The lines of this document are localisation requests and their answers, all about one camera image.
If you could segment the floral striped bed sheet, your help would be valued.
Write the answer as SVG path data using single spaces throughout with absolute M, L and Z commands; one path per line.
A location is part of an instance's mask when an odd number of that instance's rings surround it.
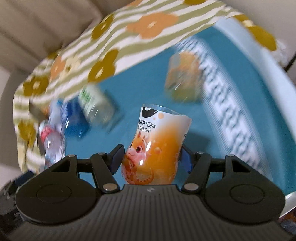
M 223 1 L 134 1 L 50 54 L 17 88 L 13 122 L 20 170 L 37 173 L 44 163 L 30 104 L 47 111 L 52 99 L 70 99 L 87 83 L 122 72 L 222 17 L 239 20 L 277 63 L 287 63 L 283 46 L 271 33 Z

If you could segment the blue patterned table cloth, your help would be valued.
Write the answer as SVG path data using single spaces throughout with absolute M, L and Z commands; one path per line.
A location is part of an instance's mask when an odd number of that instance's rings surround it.
M 201 62 L 199 102 L 175 102 L 164 88 L 171 56 L 185 50 Z M 286 209 L 295 206 L 295 85 L 236 20 L 219 20 L 99 88 L 118 105 L 121 120 L 111 132 L 93 127 L 82 138 L 66 137 L 67 154 L 87 158 L 129 145 L 142 105 L 161 105 L 192 119 L 186 147 L 238 156 L 284 192 Z

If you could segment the white clear plastic cup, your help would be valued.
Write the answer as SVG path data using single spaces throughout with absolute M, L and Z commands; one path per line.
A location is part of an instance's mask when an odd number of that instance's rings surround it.
M 61 107 L 62 102 L 59 99 L 54 99 L 50 103 L 49 123 L 59 132 L 62 130 Z

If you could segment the blue plastic cup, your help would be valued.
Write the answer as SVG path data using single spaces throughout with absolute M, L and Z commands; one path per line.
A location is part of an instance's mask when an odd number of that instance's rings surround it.
M 65 134 L 69 137 L 82 138 L 89 130 L 89 123 L 77 97 L 62 103 L 61 119 Z

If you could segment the orange clear plastic cup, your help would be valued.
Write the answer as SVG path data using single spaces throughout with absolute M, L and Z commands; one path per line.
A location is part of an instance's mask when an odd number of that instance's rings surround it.
M 177 102 L 196 102 L 202 92 L 200 61 L 190 51 L 173 54 L 169 59 L 165 91 Z

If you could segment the red label plastic bottle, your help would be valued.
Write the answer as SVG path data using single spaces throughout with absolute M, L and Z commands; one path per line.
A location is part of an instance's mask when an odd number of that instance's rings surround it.
M 39 136 L 45 150 L 45 169 L 65 157 L 65 135 L 62 125 L 52 125 L 43 121 L 39 127 Z

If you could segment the green white plastic cup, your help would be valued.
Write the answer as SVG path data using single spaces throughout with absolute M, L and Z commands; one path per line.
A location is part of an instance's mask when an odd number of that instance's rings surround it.
M 115 108 L 107 96 L 95 84 L 87 84 L 79 93 L 79 105 L 86 120 L 92 125 L 108 125 L 115 114 Z

